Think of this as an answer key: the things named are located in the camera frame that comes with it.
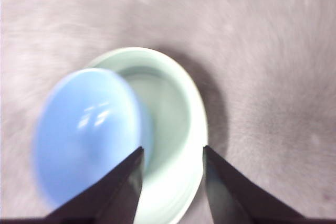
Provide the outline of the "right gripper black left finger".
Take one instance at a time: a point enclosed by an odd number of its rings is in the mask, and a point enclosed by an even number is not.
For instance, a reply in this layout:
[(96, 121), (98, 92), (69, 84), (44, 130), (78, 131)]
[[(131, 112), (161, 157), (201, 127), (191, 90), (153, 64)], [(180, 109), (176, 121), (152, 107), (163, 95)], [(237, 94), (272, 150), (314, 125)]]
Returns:
[(133, 223), (143, 184), (144, 149), (137, 148), (98, 182), (45, 217), (1, 223)]

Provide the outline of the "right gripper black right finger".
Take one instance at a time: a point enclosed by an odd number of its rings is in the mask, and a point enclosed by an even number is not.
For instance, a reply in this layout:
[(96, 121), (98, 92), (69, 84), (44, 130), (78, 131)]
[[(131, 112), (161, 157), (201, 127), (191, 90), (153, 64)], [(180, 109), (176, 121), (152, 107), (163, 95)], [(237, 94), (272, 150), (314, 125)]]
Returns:
[(210, 146), (203, 147), (205, 190), (214, 223), (335, 223), (308, 218), (263, 190)]

